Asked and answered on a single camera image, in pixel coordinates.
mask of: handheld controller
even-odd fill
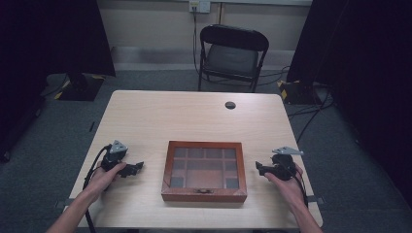
[[[273,167],[263,166],[256,161],[256,167],[260,176],[265,173],[271,173],[282,181],[288,181],[296,175],[296,166],[291,154],[303,154],[302,151],[294,150],[288,147],[273,150],[275,154],[271,157]]]
[[[110,149],[106,151],[103,157],[101,167],[107,172],[121,163],[121,160],[126,156],[127,146],[115,140]],[[133,164],[126,164],[126,166],[118,171],[118,174],[125,178],[127,176],[136,176],[137,172],[143,168],[144,162]]]

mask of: black folding chair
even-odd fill
[[[200,71],[198,89],[203,74],[251,83],[255,92],[263,59],[269,48],[267,38],[255,31],[214,24],[200,32]]]

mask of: tabletop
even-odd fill
[[[226,102],[233,102],[228,109]],[[96,227],[167,229],[296,228],[277,187],[258,174],[255,162],[271,165],[272,150],[297,149],[280,96],[256,93],[118,90],[110,99],[71,198],[81,192],[99,151],[118,140],[123,159],[145,165],[137,176],[119,178],[93,203]],[[241,142],[248,197],[244,203],[164,202],[161,187],[169,141]],[[293,160],[303,171],[300,155]],[[313,190],[303,176],[308,195]],[[316,202],[309,203],[319,225]],[[85,218],[80,223],[86,227]]]

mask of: wooden box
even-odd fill
[[[170,141],[161,196],[164,201],[245,202],[242,144]]]

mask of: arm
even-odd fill
[[[125,165],[125,163],[120,163],[108,172],[105,172],[103,168],[98,168],[85,190],[79,193],[47,232],[75,232],[88,207],[97,200],[100,193],[115,179],[116,173]]]
[[[303,171],[299,166],[297,166],[297,164],[296,169],[298,171],[296,177],[301,181],[302,178],[300,174],[302,174]],[[302,233],[323,232],[305,206],[302,192],[300,190],[299,184],[295,179],[290,179],[289,181],[284,182],[282,180],[279,180],[271,173],[265,173],[264,176],[279,187],[279,190],[289,204],[289,208],[294,215],[297,225],[299,226]]]

